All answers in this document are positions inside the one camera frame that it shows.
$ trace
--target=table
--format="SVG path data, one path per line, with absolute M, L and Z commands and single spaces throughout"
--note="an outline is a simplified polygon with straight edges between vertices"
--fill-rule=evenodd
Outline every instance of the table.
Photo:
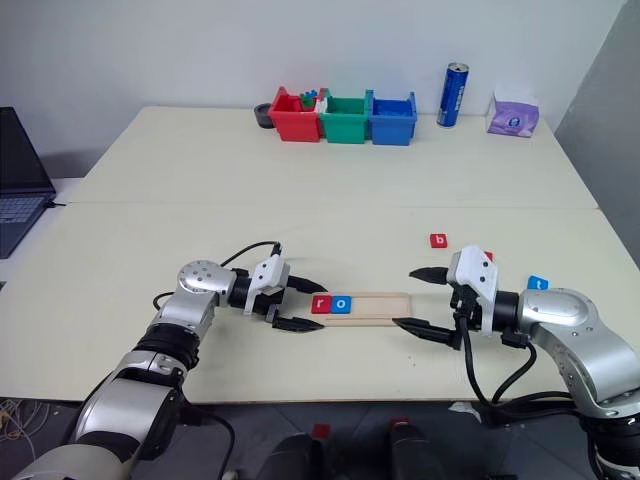
M 410 147 L 281 142 L 251 110 L 148 107 L 76 190 L 75 202 L 289 208 L 596 208 L 541 120 L 531 139 L 419 117 Z
M 71 192 L 82 181 L 81 178 L 52 178 L 51 183 L 56 189 L 56 203 L 66 203 L 71 197 Z M 56 221 L 62 207 L 49 208 L 44 211 L 38 221 L 31 227 L 9 258 L 0 260 L 0 281 L 6 282 L 11 278 L 20 264 L 29 255 L 31 247 L 39 238 L 46 235 L 47 230 Z
M 431 249 L 447 232 L 448 249 Z M 406 291 L 413 313 L 451 326 L 450 289 L 407 277 L 447 265 L 478 243 L 495 254 L 500 286 L 521 291 L 530 274 L 589 296 L 607 325 L 640 349 L 628 301 L 640 272 L 596 209 L 326 207 L 292 205 L 265 215 L 252 206 L 75 203 L 66 207 L 0 293 L 5 322 L 2 394 L 78 400 L 143 334 L 152 297 L 173 289 L 188 261 L 221 260 L 242 246 L 279 239 L 296 275 L 331 290 Z M 266 251 L 236 263 L 252 267 Z M 473 398 L 460 352 L 395 327 L 272 330 L 218 309 L 185 391 L 194 402 Z M 473 337 L 477 374 L 492 392 L 526 353 Z M 562 388 L 547 355 L 509 395 Z

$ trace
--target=tissue box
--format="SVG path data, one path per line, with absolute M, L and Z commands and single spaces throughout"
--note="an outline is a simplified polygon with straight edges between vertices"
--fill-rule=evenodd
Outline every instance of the tissue box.
M 487 114 L 487 132 L 530 137 L 539 118 L 538 100 L 530 92 L 497 87 Z

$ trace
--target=soda can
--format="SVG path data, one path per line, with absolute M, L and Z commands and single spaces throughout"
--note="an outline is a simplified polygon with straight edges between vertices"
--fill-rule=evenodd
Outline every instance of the soda can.
M 438 125 L 453 127 L 456 124 L 468 76 L 469 67 L 464 63 L 453 62 L 447 66 L 442 101 L 438 112 Z

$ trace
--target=blue bin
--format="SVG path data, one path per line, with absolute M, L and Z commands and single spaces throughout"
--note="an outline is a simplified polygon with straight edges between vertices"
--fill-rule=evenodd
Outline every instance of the blue bin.
M 415 93 L 411 92 L 406 100 L 379 100 L 373 96 L 373 90 L 367 90 L 366 98 L 372 142 L 409 145 L 418 120 Z

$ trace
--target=plastic bin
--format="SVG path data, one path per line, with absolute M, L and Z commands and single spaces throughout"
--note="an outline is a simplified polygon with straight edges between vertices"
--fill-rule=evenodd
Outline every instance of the plastic bin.
M 375 145 L 409 145 L 416 121 L 416 96 L 407 100 L 380 100 L 367 90 L 371 141 Z
M 315 106 L 303 107 L 300 97 L 289 95 L 284 87 L 278 88 L 269 116 L 273 121 L 280 138 L 286 142 L 317 142 L 322 135 L 322 126 Z
M 339 98 L 325 92 L 326 109 L 320 113 L 324 134 L 331 143 L 364 143 L 367 135 L 365 98 Z

